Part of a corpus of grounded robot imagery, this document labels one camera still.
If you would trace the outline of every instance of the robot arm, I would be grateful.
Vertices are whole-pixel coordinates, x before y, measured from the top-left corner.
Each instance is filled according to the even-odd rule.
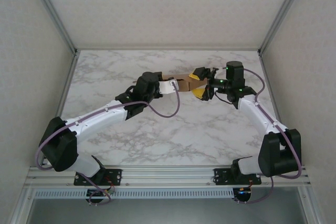
[[[60,117],[52,119],[40,145],[57,130],[63,127],[66,129],[53,137],[41,150],[57,172],[74,170],[99,183],[104,174],[104,166],[94,156],[78,154],[78,144],[108,125],[128,120],[141,113],[153,99],[177,92],[178,88],[175,79],[163,81],[162,73],[145,72],[136,85],[129,87],[105,106],[66,121]]]
[[[230,61],[227,63],[225,80],[215,78],[217,70],[219,69],[195,69],[190,77],[199,80],[207,78],[207,85],[205,89],[194,90],[193,93],[205,101],[212,99],[215,92],[226,94],[227,100],[245,114],[263,138],[258,155],[233,161],[231,172],[235,180],[238,182],[249,174],[264,174],[271,177],[298,170],[298,163],[301,163],[301,136],[299,132],[296,129],[289,130],[260,104],[260,101],[257,100],[258,94],[251,87],[245,85],[245,69],[241,62]],[[284,138],[284,134],[292,145],[297,158]]]
[[[259,155],[233,161],[230,170],[236,184],[241,185],[241,179],[249,174],[263,173],[270,177],[298,170],[298,163],[301,162],[299,132],[295,129],[289,130],[260,105],[256,99],[257,93],[245,85],[244,67],[241,62],[227,63],[226,79],[215,78],[217,70],[198,68],[189,75],[191,79],[206,80],[205,89],[193,90],[195,96],[208,101],[213,98],[215,92],[226,94],[228,101],[247,116],[263,137]],[[175,88],[179,88],[176,79],[163,81],[161,73],[145,72],[135,86],[129,87],[107,105],[66,121],[60,117],[52,119],[40,142],[40,148],[57,172],[74,170],[99,184],[103,178],[104,166],[94,156],[78,154],[77,145],[102,128],[141,113],[153,99],[162,97],[162,94],[177,92]],[[46,141],[60,129],[64,130],[54,136],[52,141]],[[299,162],[283,134],[289,139]]]

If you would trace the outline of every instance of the purple cable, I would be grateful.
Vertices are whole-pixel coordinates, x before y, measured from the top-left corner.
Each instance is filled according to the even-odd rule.
[[[162,118],[172,118],[174,115],[176,115],[178,113],[178,111],[180,110],[180,105],[181,105],[181,101],[180,101],[180,95],[179,95],[179,91],[177,90],[176,88],[176,85],[174,82],[172,82],[172,85],[175,89],[175,93],[176,93],[176,97],[177,97],[177,108],[176,108],[176,111],[171,114],[171,115],[163,115],[161,114],[160,112],[158,112],[152,105],[150,105],[149,103],[147,102],[144,102],[144,101],[137,101],[137,102],[129,102],[129,103],[124,103],[124,104],[118,104],[118,105],[113,105],[113,106],[110,106],[110,107],[107,107],[108,110],[113,110],[113,109],[116,109],[116,108],[120,108],[120,107],[125,107],[125,106],[130,106],[130,105],[135,105],[135,104],[145,104],[147,105],[155,114],[161,116]],[[99,111],[96,111],[96,112],[93,112],[83,118],[81,118],[80,120],[78,120],[77,122],[78,123],[82,123],[83,121],[95,116],[95,115],[98,115],[100,113],[104,113],[106,112],[106,109],[101,109]],[[44,141],[43,143],[38,147],[36,153],[35,153],[35,165],[38,169],[40,170],[50,170],[52,169],[53,167],[52,166],[49,166],[49,167],[42,167],[40,164],[39,164],[39,161],[38,161],[38,156],[39,154],[41,153],[42,149],[44,146],[46,146],[56,135],[58,135],[59,133],[61,133],[62,131],[72,127],[76,125],[76,122],[73,122],[73,123],[70,123],[68,125],[65,125],[63,126],[62,128],[58,129],[57,131],[53,132],[52,135],[48,136]],[[83,178],[85,178],[91,185],[93,185],[95,188],[98,189],[98,191],[101,191],[102,193],[104,193],[105,195],[107,195],[107,197],[109,198],[109,201],[107,202],[104,202],[104,203],[99,203],[99,204],[96,204],[96,205],[104,205],[104,204],[107,204],[111,201],[111,197],[110,195],[103,189],[101,189],[99,186],[97,186],[94,182],[92,182],[88,177],[86,177],[84,174],[80,174],[81,176],[83,176]],[[91,195],[90,195],[90,198],[89,198],[89,202],[91,203],[91,197],[96,193],[97,191],[93,192]]]
[[[257,73],[249,70],[249,69],[244,69],[245,71],[247,72],[250,72],[252,74],[254,74],[256,77],[259,78],[259,80],[262,82],[262,89],[256,94],[255,96],[255,102],[258,102],[258,96],[263,92],[263,90],[265,89],[265,82],[264,80],[261,78],[260,75],[258,75]],[[257,105],[258,109],[265,115],[265,117],[267,117],[267,119],[271,122],[271,123],[275,123],[275,121],[269,116],[269,114],[258,104]],[[290,150],[292,151],[293,153],[293,156],[294,156],[294,159],[298,165],[298,173],[294,176],[287,176],[287,175],[279,175],[279,177],[282,177],[282,178],[287,178],[287,179],[296,179],[298,177],[301,176],[301,173],[302,173],[302,167],[301,167],[301,162],[300,162],[300,159],[298,157],[298,154],[295,152],[294,150],[294,147],[292,145],[292,143],[290,142],[290,140],[288,139],[288,136],[286,136],[286,134],[284,133],[284,131],[278,126],[278,125],[275,125],[275,127],[277,128],[277,130],[281,133],[281,135],[284,137],[284,139],[286,140],[286,143],[288,144],[288,147],[290,148]]]
[[[273,193],[273,189],[274,189],[273,178],[270,177],[270,179],[271,179],[271,189],[269,190],[267,195],[261,197],[260,199],[256,199],[256,200],[252,200],[252,201],[239,201],[239,200],[235,199],[235,202],[237,202],[238,204],[254,204],[254,203],[258,203],[258,202],[261,202],[261,201],[267,199]]]
[[[87,176],[85,176],[84,174],[82,173],[79,173],[84,179],[86,179],[87,182],[89,182],[91,185],[93,185],[97,191],[94,191],[90,197],[89,197],[89,204],[95,204],[96,206],[101,206],[101,205],[106,205],[107,203],[110,203],[111,202],[111,196],[109,195],[109,193],[107,191],[105,191],[104,189],[101,189],[99,186],[97,186],[92,180],[90,180]],[[97,192],[102,192],[103,194],[105,194],[109,200],[106,201],[106,202],[101,202],[101,203],[92,203],[91,202],[91,198],[93,197],[94,194],[96,194]]]

